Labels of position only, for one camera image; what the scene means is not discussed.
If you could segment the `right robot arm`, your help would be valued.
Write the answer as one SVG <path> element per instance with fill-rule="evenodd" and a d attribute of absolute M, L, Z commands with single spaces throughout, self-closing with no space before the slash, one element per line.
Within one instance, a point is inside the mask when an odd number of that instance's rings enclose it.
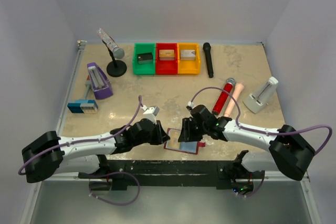
<path fill-rule="evenodd" d="M 259 159 L 254 154 L 245 154 L 235 163 L 234 172 L 240 178 L 256 170 L 275 169 L 300 181 L 315 155 L 313 147 L 300 134 L 295 134 L 291 126 L 268 129 L 238 125 L 231 118 L 217 118 L 204 105 L 194 107 L 190 113 L 191 117 L 182 120 L 180 143 L 198 142 L 207 135 L 215 140 L 240 142 L 264 150 Z"/>

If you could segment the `red leather card holder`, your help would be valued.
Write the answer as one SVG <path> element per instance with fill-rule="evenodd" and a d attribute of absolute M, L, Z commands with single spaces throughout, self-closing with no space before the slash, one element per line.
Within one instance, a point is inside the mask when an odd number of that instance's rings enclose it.
<path fill-rule="evenodd" d="M 171 136 L 175 136 L 178 138 L 180 136 L 180 133 L 181 133 L 181 130 L 178 130 L 178 129 L 172 129 L 172 128 L 167 129 L 167 134 L 170 138 Z M 172 150 L 166 147 L 167 143 L 168 141 L 164 144 L 164 149 L 166 150 L 187 153 L 187 154 L 194 154 L 194 155 L 198 154 L 198 149 L 200 147 L 205 147 L 206 145 L 204 142 L 185 142 L 185 143 L 180 143 L 181 146 L 179 150 Z"/>

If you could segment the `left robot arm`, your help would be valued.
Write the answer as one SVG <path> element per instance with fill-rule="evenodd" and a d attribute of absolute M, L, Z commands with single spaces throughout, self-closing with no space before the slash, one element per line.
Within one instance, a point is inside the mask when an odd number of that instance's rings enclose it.
<path fill-rule="evenodd" d="M 109 165 L 102 161 L 102 156 L 126 153 L 146 143 L 162 145 L 169 139 L 161 122 L 149 119 L 88 137 L 64 137 L 48 131 L 22 149 L 24 163 L 18 174 L 25 176 L 28 183 L 71 172 L 103 178 Z"/>

